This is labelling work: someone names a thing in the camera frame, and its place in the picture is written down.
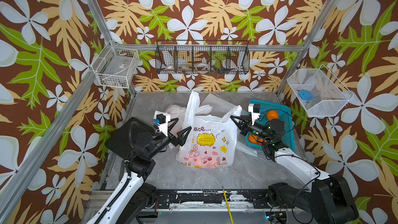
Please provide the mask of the printed white plastic bag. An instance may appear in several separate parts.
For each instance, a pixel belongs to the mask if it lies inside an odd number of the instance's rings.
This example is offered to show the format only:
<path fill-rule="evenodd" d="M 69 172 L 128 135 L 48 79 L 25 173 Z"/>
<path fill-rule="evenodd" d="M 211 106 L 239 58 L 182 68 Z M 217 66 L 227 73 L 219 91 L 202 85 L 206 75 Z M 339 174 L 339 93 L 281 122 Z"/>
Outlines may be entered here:
<path fill-rule="evenodd" d="M 212 106 L 203 105 L 195 111 L 195 115 L 209 115 L 211 111 Z M 178 105 L 170 105 L 165 112 L 168 113 L 172 119 L 178 118 L 180 122 L 183 122 L 186 114 L 186 108 Z"/>

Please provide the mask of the teal plastic basket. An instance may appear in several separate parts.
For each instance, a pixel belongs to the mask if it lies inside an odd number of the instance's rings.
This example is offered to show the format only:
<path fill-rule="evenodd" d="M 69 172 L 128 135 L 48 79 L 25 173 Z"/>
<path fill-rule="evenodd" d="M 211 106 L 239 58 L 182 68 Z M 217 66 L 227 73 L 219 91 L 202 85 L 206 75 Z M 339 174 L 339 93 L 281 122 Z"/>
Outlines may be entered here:
<path fill-rule="evenodd" d="M 286 132 L 282 137 L 282 141 L 285 145 L 292 149 L 295 152 L 295 143 L 294 143 L 294 135 L 293 135 L 293 121 L 291 116 L 290 108 L 284 105 L 280 105 L 277 103 L 261 101 L 261 100 L 250 100 L 250 104 L 260 104 L 260 113 L 261 116 L 256 123 L 260 123 L 262 125 L 266 125 L 268 120 L 266 118 L 266 114 L 269 111 L 276 111 L 278 113 L 278 119 L 284 122 L 284 131 Z"/>

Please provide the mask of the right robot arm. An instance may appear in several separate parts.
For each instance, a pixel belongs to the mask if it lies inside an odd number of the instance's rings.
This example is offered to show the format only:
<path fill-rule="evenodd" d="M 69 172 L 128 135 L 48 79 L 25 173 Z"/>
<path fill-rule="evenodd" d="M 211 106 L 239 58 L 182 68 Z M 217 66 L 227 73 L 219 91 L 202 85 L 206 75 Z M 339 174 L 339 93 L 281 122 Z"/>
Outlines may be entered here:
<path fill-rule="evenodd" d="M 284 144 L 283 121 L 272 119 L 261 124 L 251 115 L 230 118 L 242 135 L 250 133 L 262 140 L 261 148 L 267 159 L 283 166 L 304 183 L 301 189 L 287 183 L 269 186 L 267 201 L 271 206 L 297 207 L 311 214 L 319 224 L 345 224 L 359 218 L 346 179 L 318 169 Z"/>

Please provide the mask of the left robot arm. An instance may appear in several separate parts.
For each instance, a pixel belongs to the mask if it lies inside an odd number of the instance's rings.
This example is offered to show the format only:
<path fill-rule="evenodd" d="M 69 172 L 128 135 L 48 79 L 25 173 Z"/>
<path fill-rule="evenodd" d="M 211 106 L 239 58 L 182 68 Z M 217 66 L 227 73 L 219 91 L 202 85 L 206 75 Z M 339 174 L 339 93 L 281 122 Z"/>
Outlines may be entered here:
<path fill-rule="evenodd" d="M 155 166 L 154 156 L 168 144 L 183 146 L 192 130 L 188 126 L 173 135 L 178 120 L 158 114 L 150 126 L 132 117 L 107 141 L 106 147 L 124 159 L 125 172 L 89 224 L 129 224 L 142 209 L 154 205 L 156 187 L 145 182 Z"/>

